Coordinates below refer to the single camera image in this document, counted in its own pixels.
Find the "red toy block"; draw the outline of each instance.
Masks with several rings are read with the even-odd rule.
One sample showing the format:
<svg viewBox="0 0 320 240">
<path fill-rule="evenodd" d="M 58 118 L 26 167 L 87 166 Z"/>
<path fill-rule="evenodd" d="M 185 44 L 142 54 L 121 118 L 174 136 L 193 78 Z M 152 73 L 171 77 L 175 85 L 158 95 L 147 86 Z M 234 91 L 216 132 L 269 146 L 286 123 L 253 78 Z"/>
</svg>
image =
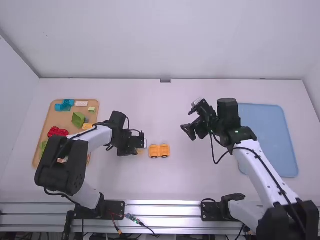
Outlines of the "red toy block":
<svg viewBox="0 0 320 240">
<path fill-rule="evenodd" d="M 57 126 L 53 126 L 48 132 L 47 137 L 50 138 L 52 135 L 68 136 L 69 132 L 66 129 L 60 129 Z"/>
</svg>

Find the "wooden tray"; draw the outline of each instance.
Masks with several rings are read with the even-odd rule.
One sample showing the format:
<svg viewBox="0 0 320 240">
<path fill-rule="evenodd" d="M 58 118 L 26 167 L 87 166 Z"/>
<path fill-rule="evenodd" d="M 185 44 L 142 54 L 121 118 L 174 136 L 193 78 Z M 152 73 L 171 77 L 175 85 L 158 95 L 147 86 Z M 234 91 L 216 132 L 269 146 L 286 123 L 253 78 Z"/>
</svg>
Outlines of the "wooden tray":
<svg viewBox="0 0 320 240">
<path fill-rule="evenodd" d="M 73 125 L 71 122 L 72 115 L 74 112 L 80 112 L 89 119 L 90 124 L 95 124 L 97 122 L 98 111 L 99 111 L 99 102 L 95 99 L 75 99 L 74 101 L 88 101 L 88 106 L 73 106 L 71 111 L 56 111 L 55 104 L 61 104 L 63 99 L 54 100 L 49 107 L 49 111 L 46 115 L 46 119 L 42 128 L 42 132 L 39 138 L 39 142 L 36 146 L 35 154 L 33 157 L 32 165 L 34 168 L 37 168 L 40 162 L 40 144 L 43 141 L 47 141 L 47 134 L 52 127 L 58 127 L 60 129 L 68 130 L 69 134 L 78 134 L 83 132 L 83 129 L 79 129 Z M 95 113 L 90 113 L 88 111 L 89 107 L 95 107 Z M 86 165 L 90 162 L 90 155 L 88 155 Z"/>
</svg>

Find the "green toy block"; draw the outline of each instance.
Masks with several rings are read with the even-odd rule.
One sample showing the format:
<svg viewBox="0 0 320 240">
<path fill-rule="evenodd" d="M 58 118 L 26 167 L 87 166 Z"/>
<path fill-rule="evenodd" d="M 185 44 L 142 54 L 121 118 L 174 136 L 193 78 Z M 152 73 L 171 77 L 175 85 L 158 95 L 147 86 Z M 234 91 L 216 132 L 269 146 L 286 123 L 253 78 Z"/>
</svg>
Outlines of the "green toy block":
<svg viewBox="0 0 320 240">
<path fill-rule="evenodd" d="M 46 146 L 47 146 L 48 141 L 43 141 L 40 143 L 40 149 L 41 150 L 45 150 Z"/>
<path fill-rule="evenodd" d="M 39 158 L 40 158 L 40 159 L 42 158 L 42 155 L 43 155 L 44 152 L 45 152 L 47 143 L 48 143 L 48 141 L 43 141 L 43 142 L 40 143 L 40 146 L 39 146 L 39 148 L 40 148 Z"/>
<path fill-rule="evenodd" d="M 78 129 L 82 128 L 82 126 L 85 123 L 86 116 L 81 112 L 74 112 L 72 115 L 72 123 L 75 125 Z"/>
<path fill-rule="evenodd" d="M 96 112 L 96 108 L 94 106 L 91 106 L 88 108 L 89 113 L 94 114 Z"/>
</svg>

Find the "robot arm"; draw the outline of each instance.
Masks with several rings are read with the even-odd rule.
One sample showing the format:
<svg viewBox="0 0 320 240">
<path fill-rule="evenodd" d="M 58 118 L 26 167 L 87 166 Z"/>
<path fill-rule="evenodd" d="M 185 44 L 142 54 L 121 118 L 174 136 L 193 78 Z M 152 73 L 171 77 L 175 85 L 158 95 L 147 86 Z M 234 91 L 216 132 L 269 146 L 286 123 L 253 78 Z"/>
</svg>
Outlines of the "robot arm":
<svg viewBox="0 0 320 240">
<path fill-rule="evenodd" d="M 312 201 L 302 201 L 282 180 L 260 147 L 253 131 L 241 126 L 238 103 L 234 98 L 217 101 L 217 113 L 203 98 L 192 103 L 189 115 L 199 117 L 181 125 L 192 141 L 212 135 L 234 155 L 255 187 L 263 207 L 245 200 L 241 193 L 222 197 L 217 203 L 221 216 L 239 220 L 257 234 L 258 239 L 317 239 L 319 211 Z"/>
<path fill-rule="evenodd" d="M 136 148 L 144 147 L 144 133 L 139 131 L 139 136 L 132 136 L 130 129 L 123 129 L 126 118 L 113 111 L 109 120 L 98 122 L 89 130 L 50 137 L 35 173 L 36 185 L 48 195 L 63 196 L 99 212 L 104 196 L 85 183 L 87 157 L 101 146 L 116 147 L 118 156 L 136 155 Z"/>
</svg>

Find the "table surface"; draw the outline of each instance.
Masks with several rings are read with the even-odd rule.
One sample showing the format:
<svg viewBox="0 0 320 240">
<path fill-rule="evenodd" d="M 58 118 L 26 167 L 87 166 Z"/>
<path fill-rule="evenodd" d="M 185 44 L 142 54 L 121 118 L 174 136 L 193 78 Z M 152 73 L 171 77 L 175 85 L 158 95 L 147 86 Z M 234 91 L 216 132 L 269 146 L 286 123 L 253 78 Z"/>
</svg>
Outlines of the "table surface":
<svg viewBox="0 0 320 240">
<path fill-rule="evenodd" d="M 188 116 L 191 102 L 203 97 L 215 109 L 217 99 L 236 98 L 239 103 L 274 104 L 283 108 L 296 154 L 299 175 L 286 183 L 303 199 L 320 203 L 318 139 L 320 123 L 301 80 L 173 79 L 42 79 L 0 182 L 0 202 L 64 202 L 46 196 L 35 185 L 32 158 L 55 99 L 97 99 L 98 121 L 112 111 L 125 113 L 130 128 L 142 130 L 148 145 L 167 143 L 168 158 L 117 157 L 101 147 L 94 151 L 85 180 L 106 199 L 183 200 L 243 193 L 258 201 L 252 183 L 243 175 L 233 156 L 214 165 L 209 138 L 191 141 L 180 129 L 197 116 Z M 225 149 L 214 143 L 215 156 Z"/>
</svg>

